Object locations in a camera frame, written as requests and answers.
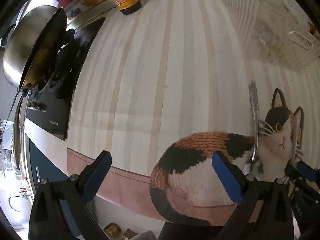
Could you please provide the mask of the stainless steel wok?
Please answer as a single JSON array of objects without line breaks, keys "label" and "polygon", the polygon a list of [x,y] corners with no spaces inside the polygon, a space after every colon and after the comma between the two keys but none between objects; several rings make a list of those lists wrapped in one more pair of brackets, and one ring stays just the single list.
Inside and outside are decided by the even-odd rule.
[{"label": "stainless steel wok", "polygon": [[49,71],[49,62],[62,46],[67,16],[63,8],[42,5],[29,11],[15,27],[4,50],[4,77],[21,93],[13,120],[13,148],[20,169],[20,112],[23,98]]}]

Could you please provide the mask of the striped cat pattern mat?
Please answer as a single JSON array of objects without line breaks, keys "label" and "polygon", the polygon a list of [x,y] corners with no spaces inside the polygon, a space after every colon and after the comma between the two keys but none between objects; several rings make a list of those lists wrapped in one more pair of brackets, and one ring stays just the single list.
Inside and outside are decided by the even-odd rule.
[{"label": "striped cat pattern mat", "polygon": [[[249,84],[259,99],[255,161]],[[319,167],[319,58],[298,71],[249,58],[222,0],[144,0],[108,14],[75,89],[69,172],[107,150],[103,203],[159,220],[223,225],[235,208],[211,165],[284,176],[296,152]]]}]

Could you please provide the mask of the clear plastic organizer tray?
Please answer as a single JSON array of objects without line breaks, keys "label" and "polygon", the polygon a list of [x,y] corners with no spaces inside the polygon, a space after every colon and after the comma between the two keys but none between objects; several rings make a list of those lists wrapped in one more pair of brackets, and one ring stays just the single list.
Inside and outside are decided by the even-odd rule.
[{"label": "clear plastic organizer tray", "polygon": [[319,40],[293,0],[222,0],[245,54],[298,71],[319,58]]}]

